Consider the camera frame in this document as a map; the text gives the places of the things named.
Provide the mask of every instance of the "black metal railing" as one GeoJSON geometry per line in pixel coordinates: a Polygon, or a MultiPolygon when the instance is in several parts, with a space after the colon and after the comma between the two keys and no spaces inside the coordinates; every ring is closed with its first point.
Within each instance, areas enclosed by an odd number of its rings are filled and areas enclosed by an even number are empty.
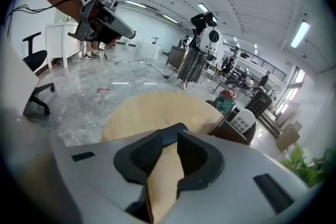
{"type": "Polygon", "coordinates": [[[269,71],[271,74],[273,74],[274,77],[278,78],[280,81],[283,81],[285,77],[287,76],[279,68],[276,68],[274,65],[270,64],[269,62],[261,59],[258,56],[255,56],[249,53],[248,51],[240,49],[236,46],[232,46],[230,44],[224,43],[224,50],[232,52],[233,54],[236,54],[238,56],[241,56],[244,59],[251,61],[255,65],[260,66],[261,68],[264,68],[266,71],[269,71]]]}

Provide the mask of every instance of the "patterned skirt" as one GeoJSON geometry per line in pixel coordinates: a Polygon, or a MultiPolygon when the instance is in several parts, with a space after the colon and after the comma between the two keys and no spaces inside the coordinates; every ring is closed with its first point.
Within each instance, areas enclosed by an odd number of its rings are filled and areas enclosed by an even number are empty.
{"type": "Polygon", "coordinates": [[[197,83],[206,63],[207,54],[190,48],[177,78],[184,82],[197,83]]]}

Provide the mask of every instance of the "glossy tile floor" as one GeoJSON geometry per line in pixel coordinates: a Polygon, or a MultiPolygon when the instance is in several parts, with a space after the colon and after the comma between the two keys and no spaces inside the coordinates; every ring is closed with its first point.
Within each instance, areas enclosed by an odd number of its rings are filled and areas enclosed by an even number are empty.
{"type": "MultiPolygon", "coordinates": [[[[108,59],[116,61],[123,58],[129,61],[137,59],[135,48],[123,45],[106,50],[106,54],[108,59]]],[[[153,64],[163,74],[170,75],[174,70],[165,65],[166,60],[167,56],[159,55],[157,60],[146,62],[153,64]]],[[[67,146],[96,143],[100,141],[109,115],[127,98],[145,92],[183,91],[176,77],[173,74],[165,79],[154,68],[138,61],[128,63],[123,60],[115,65],[113,61],[105,60],[103,54],[87,61],[81,61],[79,55],[74,55],[68,59],[67,69],[60,64],[40,76],[40,84],[54,82],[56,87],[55,92],[45,90],[38,96],[49,105],[51,114],[45,116],[42,107],[28,103],[25,115],[50,134],[62,137],[67,146]],[[99,88],[110,90],[97,93],[99,88]]],[[[218,81],[210,80],[209,75],[203,72],[199,83],[191,83],[185,92],[204,100],[214,100],[220,91],[218,88],[212,94],[217,84],[218,81]]],[[[243,108],[248,102],[247,96],[238,94],[239,108],[243,108]]],[[[259,122],[251,147],[276,160],[284,158],[277,149],[273,136],[259,122]]]]}

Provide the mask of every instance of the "green plant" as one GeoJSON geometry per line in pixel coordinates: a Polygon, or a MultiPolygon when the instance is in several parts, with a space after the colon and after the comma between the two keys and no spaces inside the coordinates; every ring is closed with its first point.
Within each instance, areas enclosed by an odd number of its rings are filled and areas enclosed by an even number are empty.
{"type": "Polygon", "coordinates": [[[336,151],[327,148],[322,158],[315,158],[312,163],[306,164],[303,150],[297,146],[290,154],[290,159],[280,163],[300,177],[308,187],[312,187],[328,178],[336,163],[336,151]]]}

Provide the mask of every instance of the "ceiling light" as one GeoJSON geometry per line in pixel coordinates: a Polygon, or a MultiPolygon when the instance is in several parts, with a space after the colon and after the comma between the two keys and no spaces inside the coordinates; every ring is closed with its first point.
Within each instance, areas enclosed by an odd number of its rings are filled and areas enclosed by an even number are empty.
{"type": "Polygon", "coordinates": [[[203,5],[203,3],[199,3],[198,5],[203,12],[208,12],[209,10],[203,5]]]}
{"type": "Polygon", "coordinates": [[[133,2],[133,1],[130,1],[130,0],[125,0],[125,2],[128,3],[128,4],[134,5],[134,6],[138,6],[138,7],[146,8],[146,6],[141,5],[141,4],[139,4],[139,3],[136,3],[136,2],[133,2]]]}
{"type": "Polygon", "coordinates": [[[301,26],[298,30],[298,32],[295,35],[295,38],[293,39],[292,43],[290,44],[293,48],[296,48],[301,40],[304,38],[306,33],[308,32],[310,28],[310,24],[308,24],[305,20],[302,21],[301,26]]]}
{"type": "Polygon", "coordinates": [[[172,19],[171,17],[168,17],[167,15],[163,15],[163,17],[166,17],[167,19],[172,20],[174,23],[177,23],[177,24],[178,24],[178,21],[177,21],[177,20],[174,20],[174,19],[172,19]]]}

